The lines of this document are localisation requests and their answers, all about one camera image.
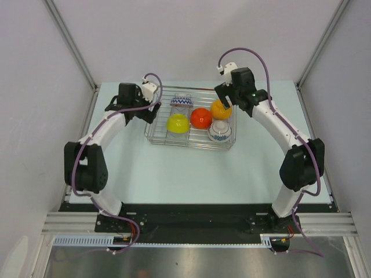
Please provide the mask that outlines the orange yellow bowl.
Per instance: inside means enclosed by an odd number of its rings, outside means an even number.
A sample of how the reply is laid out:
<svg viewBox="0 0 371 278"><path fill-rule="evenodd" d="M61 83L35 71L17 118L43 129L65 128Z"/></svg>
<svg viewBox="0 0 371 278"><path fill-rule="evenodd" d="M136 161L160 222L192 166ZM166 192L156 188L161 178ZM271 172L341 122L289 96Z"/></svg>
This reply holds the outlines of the orange yellow bowl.
<svg viewBox="0 0 371 278"><path fill-rule="evenodd" d="M224 108L220 100L216 100L211 104L210 112L216 120L227 120L232 114L232 108Z"/></svg>

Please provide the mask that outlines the yellow green bowl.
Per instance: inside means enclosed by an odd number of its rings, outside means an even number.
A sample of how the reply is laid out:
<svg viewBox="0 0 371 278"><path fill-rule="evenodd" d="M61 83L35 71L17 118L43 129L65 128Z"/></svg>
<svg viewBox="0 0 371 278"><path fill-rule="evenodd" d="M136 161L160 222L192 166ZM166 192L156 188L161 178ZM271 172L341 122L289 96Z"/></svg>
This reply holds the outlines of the yellow green bowl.
<svg viewBox="0 0 371 278"><path fill-rule="evenodd" d="M166 122L166 129L172 133L186 133L190 129L190 122L183 114L172 114Z"/></svg>

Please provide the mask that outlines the orange bottom bowl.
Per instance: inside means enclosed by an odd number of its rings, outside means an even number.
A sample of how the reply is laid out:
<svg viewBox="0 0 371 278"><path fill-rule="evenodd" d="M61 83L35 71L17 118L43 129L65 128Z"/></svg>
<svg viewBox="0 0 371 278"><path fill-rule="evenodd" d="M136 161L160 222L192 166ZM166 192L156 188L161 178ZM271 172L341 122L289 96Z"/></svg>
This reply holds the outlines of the orange bottom bowl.
<svg viewBox="0 0 371 278"><path fill-rule="evenodd" d="M206 108L197 108L190 116L191 124L197 129L207 129L212 124L212 114Z"/></svg>

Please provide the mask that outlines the red patterned blue zigzag bowl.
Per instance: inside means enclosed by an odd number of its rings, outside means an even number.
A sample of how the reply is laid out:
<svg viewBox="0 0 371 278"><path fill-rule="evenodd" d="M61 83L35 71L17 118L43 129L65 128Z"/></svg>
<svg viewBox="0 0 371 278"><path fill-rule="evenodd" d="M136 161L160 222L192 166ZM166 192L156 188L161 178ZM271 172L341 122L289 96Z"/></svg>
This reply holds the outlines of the red patterned blue zigzag bowl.
<svg viewBox="0 0 371 278"><path fill-rule="evenodd" d="M194 103L190 94L176 93L170 101L172 107L192 108Z"/></svg>

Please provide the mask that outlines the blue white floral bowl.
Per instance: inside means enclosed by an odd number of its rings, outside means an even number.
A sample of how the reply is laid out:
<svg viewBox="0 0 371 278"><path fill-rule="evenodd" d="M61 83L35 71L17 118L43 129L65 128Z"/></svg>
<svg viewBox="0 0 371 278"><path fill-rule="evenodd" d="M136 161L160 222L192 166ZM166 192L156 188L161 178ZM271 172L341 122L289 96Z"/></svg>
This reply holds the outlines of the blue white floral bowl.
<svg viewBox="0 0 371 278"><path fill-rule="evenodd" d="M227 142L231 135L230 124L223 120L214 121L208 128L208 137L214 142Z"/></svg>

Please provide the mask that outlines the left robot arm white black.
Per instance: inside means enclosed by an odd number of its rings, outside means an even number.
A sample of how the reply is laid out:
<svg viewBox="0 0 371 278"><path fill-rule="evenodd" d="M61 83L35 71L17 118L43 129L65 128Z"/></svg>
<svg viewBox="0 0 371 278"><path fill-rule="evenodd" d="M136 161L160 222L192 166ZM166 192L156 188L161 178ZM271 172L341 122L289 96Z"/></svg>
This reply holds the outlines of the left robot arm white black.
<svg viewBox="0 0 371 278"><path fill-rule="evenodd" d="M161 107L161 86L150 81L120 83L99 124L77 142L64 146L64 179L76 196L88 197L99 212L109 216L108 225L120 232L127 227L122 202L107 188L108 168L104 151L133 118L152 123Z"/></svg>

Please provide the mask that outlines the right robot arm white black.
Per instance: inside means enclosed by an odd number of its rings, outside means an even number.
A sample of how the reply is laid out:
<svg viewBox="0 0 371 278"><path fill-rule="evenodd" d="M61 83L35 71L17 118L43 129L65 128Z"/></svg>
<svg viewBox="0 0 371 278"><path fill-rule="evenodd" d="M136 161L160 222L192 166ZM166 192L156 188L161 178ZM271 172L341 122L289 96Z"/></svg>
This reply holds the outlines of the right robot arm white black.
<svg viewBox="0 0 371 278"><path fill-rule="evenodd" d="M271 206L267 225L273 232L288 226L288 216L296 211L305 194L318 196L324 172L325 145L311 139L292 125L275 105L270 89L256 89L253 72L235 63L218 67L222 84L215 87L224 108L236 105L260 123L285 155L279 169L282 186Z"/></svg>

